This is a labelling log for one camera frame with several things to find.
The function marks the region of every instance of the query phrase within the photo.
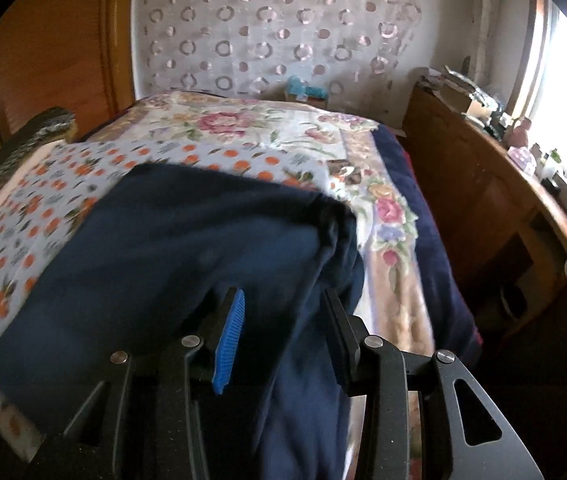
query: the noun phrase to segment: wooden wardrobe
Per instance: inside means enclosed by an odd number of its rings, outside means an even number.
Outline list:
[[[0,143],[52,106],[87,134],[134,100],[131,0],[16,0],[0,19]]]

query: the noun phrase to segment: pink rose print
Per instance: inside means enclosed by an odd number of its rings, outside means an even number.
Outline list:
[[[381,221],[387,224],[403,224],[406,216],[401,206],[391,198],[377,200],[377,213]]]
[[[394,267],[395,265],[397,265],[399,257],[397,256],[397,253],[395,251],[389,249],[383,254],[383,260],[384,262],[386,262],[386,265],[388,267]]]
[[[349,123],[351,126],[358,126],[359,124],[362,124],[365,119],[363,117],[359,117],[356,115],[350,115],[350,114],[337,114],[337,116],[342,120],[345,121],[346,123]]]
[[[200,130],[208,130],[211,134],[246,133],[246,128],[252,124],[252,116],[242,112],[218,112],[204,115],[197,121]]]
[[[323,132],[319,128],[308,128],[306,130],[306,135],[312,139],[315,139],[321,144],[336,144],[337,139],[332,137],[329,133]]]

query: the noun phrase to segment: pillow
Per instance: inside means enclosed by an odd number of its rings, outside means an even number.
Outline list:
[[[0,189],[40,146],[65,137],[72,142],[77,132],[74,114],[65,108],[49,108],[30,119],[0,149]]]

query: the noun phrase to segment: pink bottle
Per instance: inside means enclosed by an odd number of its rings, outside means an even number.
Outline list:
[[[509,148],[527,148],[528,131],[532,127],[532,121],[528,117],[519,117],[505,131],[503,142]]]

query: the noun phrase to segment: floral bedspread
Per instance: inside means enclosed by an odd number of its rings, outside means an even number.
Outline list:
[[[433,338],[414,255],[417,217],[372,140],[377,123],[310,105],[168,92],[142,99],[91,140],[242,142],[325,162],[329,192],[356,213],[366,284],[357,314],[402,350],[432,354]]]
[[[376,127],[298,103],[190,92],[138,102],[90,142],[56,148],[0,207],[0,336],[94,203],[135,164],[153,160],[321,189],[347,203],[366,265],[357,315],[401,349],[431,354],[416,216],[388,177],[371,136]],[[1,393],[0,433],[26,460],[42,441]]]
[[[255,144],[185,139],[57,146],[0,206],[0,337],[96,201],[142,162],[187,164],[324,192],[329,186],[321,161]],[[42,442],[34,425],[1,392],[0,434],[25,460]]]

